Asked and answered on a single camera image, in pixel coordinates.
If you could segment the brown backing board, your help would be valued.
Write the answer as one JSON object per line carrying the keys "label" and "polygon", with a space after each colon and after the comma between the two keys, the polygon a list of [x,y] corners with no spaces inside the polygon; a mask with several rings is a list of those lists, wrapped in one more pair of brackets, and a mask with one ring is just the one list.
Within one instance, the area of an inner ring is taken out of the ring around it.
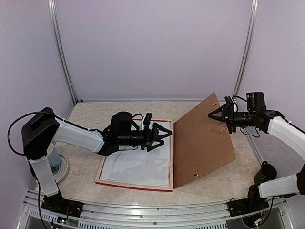
{"label": "brown backing board", "polygon": [[208,117],[219,107],[216,93],[212,93],[174,123],[173,188],[236,160],[226,124]]}

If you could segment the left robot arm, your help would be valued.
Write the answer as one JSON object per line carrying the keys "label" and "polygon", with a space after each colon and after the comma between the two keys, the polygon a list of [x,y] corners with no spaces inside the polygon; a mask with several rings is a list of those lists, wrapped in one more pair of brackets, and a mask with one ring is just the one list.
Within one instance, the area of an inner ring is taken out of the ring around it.
{"label": "left robot arm", "polygon": [[109,156],[118,152],[120,146],[139,146],[150,152],[164,145],[164,139],[173,134],[170,129],[151,123],[151,113],[147,113],[139,125],[131,113],[120,111],[111,117],[110,125],[102,131],[66,121],[49,107],[32,115],[33,118],[22,127],[21,137],[31,172],[44,191],[41,207],[68,216],[79,216],[83,203],[62,197],[47,159],[51,142],[67,143]]}

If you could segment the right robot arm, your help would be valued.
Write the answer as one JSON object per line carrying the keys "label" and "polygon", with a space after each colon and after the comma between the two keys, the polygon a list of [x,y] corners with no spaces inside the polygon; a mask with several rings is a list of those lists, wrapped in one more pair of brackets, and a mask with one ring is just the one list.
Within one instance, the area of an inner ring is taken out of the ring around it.
{"label": "right robot arm", "polygon": [[253,183],[246,197],[228,201],[230,216],[267,210],[271,199],[304,195],[305,132],[281,112],[267,108],[262,92],[224,100],[207,116],[225,123],[231,134],[244,134],[258,162],[268,161],[277,169],[276,179]]}

